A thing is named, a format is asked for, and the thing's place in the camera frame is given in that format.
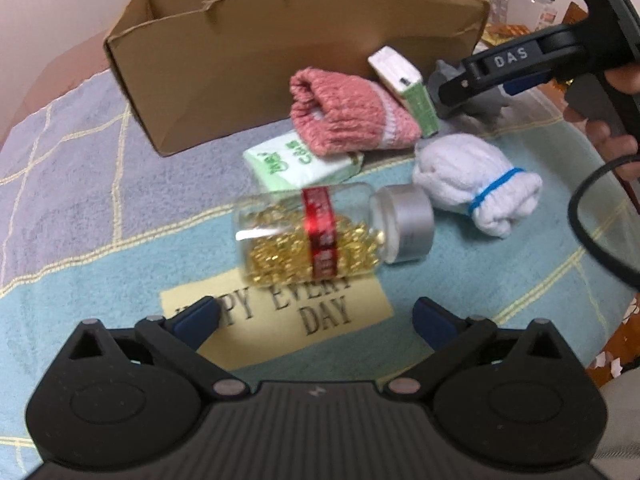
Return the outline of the person's right hand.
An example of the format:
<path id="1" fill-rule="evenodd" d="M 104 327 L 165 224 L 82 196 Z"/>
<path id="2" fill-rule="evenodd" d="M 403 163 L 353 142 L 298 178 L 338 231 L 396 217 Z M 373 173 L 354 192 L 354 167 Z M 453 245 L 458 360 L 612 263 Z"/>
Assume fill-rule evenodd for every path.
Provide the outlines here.
<path id="1" fill-rule="evenodd" d="M 618 94 L 639 97 L 639 63 L 607 70 L 605 80 Z M 605 162 L 628 155 L 637 155 L 639 133 L 626 132 L 620 116 L 601 81 L 593 74 L 573 80 L 565 93 L 565 120 L 579 127 Z M 639 162 L 618 167 L 616 174 L 627 182 L 639 182 Z"/>

